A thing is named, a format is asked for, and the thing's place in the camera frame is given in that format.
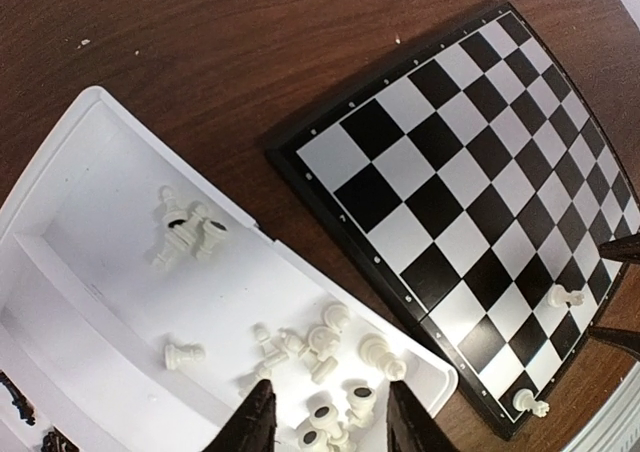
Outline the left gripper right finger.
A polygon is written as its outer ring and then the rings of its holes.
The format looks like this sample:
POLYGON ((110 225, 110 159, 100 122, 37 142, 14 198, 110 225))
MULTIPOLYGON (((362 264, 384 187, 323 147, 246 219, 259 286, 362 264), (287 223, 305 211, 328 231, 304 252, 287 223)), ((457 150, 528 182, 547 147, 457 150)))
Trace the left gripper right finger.
POLYGON ((386 423, 388 451, 455 450, 453 443, 404 381, 390 383, 386 423))

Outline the white chess piece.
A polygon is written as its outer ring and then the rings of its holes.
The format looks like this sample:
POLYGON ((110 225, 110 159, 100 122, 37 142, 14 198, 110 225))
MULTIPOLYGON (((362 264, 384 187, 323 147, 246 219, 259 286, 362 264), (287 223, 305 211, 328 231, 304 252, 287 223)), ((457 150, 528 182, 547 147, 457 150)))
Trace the white chess piece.
POLYGON ((547 294, 547 303, 554 308, 578 307, 584 303, 584 293, 580 290, 568 291, 562 284, 555 284, 547 294))

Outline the white chess piece corner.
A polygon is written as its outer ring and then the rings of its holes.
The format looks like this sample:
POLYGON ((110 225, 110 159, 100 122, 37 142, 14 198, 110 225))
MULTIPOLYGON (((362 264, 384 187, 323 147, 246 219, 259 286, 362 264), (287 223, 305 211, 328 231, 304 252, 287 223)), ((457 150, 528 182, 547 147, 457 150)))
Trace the white chess piece corner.
POLYGON ((518 412, 530 412, 539 418, 544 418, 550 410, 550 405, 543 400, 536 399, 528 388, 521 388, 515 393, 512 405, 518 412))

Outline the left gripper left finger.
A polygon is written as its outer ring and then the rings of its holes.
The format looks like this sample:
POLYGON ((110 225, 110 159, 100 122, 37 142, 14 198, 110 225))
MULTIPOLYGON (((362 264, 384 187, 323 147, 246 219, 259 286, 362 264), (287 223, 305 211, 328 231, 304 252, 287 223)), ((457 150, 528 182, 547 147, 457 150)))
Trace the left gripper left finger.
POLYGON ((276 395, 272 383, 261 379, 204 452, 273 452, 276 395))

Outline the white compartment tray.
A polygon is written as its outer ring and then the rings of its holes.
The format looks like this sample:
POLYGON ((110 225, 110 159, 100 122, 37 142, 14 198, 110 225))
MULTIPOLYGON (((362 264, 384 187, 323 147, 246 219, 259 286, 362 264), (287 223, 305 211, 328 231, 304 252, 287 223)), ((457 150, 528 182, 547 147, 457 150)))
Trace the white compartment tray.
POLYGON ((25 168, 1 209, 1 372, 34 406, 30 430, 1 385, 1 447, 39 451, 59 429, 82 451, 200 451, 254 386, 264 360, 255 329, 279 345, 308 340, 332 304, 342 326, 338 366, 320 385, 292 357, 277 365, 275 447, 299 447, 311 409, 330 403, 360 451, 383 451, 387 370, 431 415, 453 395, 454 369, 359 302, 258 223, 151 133, 104 88, 82 91, 25 168), (168 269, 171 187, 202 204, 228 235, 210 258, 192 248, 168 269))

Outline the black white chess board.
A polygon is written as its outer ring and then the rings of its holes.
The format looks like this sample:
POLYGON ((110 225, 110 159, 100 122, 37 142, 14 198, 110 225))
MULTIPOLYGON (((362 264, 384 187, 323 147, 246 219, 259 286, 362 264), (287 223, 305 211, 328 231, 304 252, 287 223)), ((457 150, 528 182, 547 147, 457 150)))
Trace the black white chess board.
POLYGON ((267 157, 492 431, 527 420, 626 266, 639 198, 581 93, 510 3, 278 133, 267 157), (551 307, 555 284, 584 293, 551 307))

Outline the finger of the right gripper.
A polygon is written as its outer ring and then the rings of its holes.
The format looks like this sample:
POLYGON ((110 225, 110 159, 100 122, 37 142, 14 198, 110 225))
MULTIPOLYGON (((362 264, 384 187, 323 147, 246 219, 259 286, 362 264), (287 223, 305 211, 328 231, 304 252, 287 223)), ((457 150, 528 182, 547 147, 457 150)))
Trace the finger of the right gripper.
POLYGON ((603 259, 621 263, 640 264, 640 234, 600 244, 598 252, 603 259))
POLYGON ((589 327, 590 338, 617 347, 635 360, 640 360, 640 333, 607 327, 589 327))

